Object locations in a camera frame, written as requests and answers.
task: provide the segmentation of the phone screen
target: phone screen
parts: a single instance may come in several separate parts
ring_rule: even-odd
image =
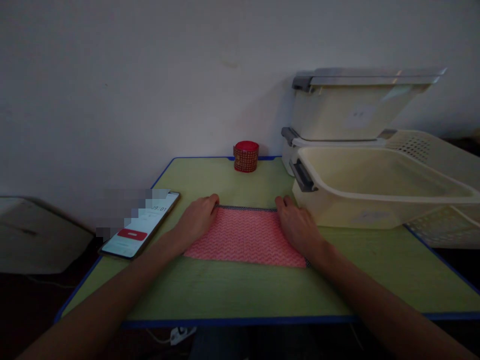
[[[138,209],[138,217],[132,218],[130,225],[112,236],[101,251],[123,258],[133,258],[179,195],[177,192],[169,192],[165,199],[152,200],[151,209]]]

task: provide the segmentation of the green table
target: green table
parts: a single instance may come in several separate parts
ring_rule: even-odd
[[[175,158],[153,188],[181,193],[156,238],[198,197],[217,193],[224,205],[274,208],[292,195],[294,179],[279,157],[252,173],[232,158]],[[480,295],[403,227],[360,230],[320,227],[359,268],[433,320],[479,319]],[[129,264],[101,257],[59,311],[56,321]],[[179,257],[127,316],[124,327],[345,322],[354,314],[313,269]]]

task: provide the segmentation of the red button on screen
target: red button on screen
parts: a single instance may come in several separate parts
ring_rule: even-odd
[[[145,240],[148,234],[146,232],[141,232],[136,230],[122,229],[118,232],[117,235],[124,238],[142,241],[142,240]]]

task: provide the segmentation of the white wall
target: white wall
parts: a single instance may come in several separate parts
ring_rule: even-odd
[[[392,126],[480,126],[476,0],[10,0],[0,20],[0,191],[91,228],[102,189],[173,157],[279,154],[298,70],[447,66]]]

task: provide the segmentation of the white plastic basket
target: white plastic basket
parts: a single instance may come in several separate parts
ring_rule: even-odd
[[[398,130],[385,147],[480,191],[480,158],[422,131]],[[480,249],[480,205],[447,206],[407,223],[433,248]]]

